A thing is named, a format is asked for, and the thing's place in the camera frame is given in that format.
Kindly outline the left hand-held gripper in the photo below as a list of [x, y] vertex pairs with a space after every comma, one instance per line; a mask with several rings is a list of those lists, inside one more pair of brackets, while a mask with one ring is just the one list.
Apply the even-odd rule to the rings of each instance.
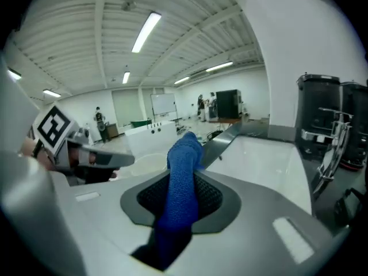
[[36, 125], [39, 137], [32, 157], [47, 170], [73, 172], [78, 185], [108, 182], [121, 167], [135, 162], [131, 154], [107, 151], [89, 145], [89, 130], [52, 105]]

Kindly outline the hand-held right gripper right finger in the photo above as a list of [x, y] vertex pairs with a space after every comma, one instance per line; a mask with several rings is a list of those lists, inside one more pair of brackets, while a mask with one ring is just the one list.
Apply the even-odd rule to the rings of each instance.
[[215, 172], [205, 178], [228, 186], [240, 212], [217, 234], [194, 235], [170, 275], [323, 275], [349, 228], [336, 236], [316, 218], [267, 187]]

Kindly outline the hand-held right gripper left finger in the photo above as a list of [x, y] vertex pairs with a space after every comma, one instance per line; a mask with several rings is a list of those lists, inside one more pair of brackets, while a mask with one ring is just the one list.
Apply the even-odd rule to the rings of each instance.
[[123, 212], [120, 198], [134, 183], [130, 179], [71, 187], [52, 172], [58, 206], [82, 254], [87, 275], [162, 275], [131, 257], [151, 233]]

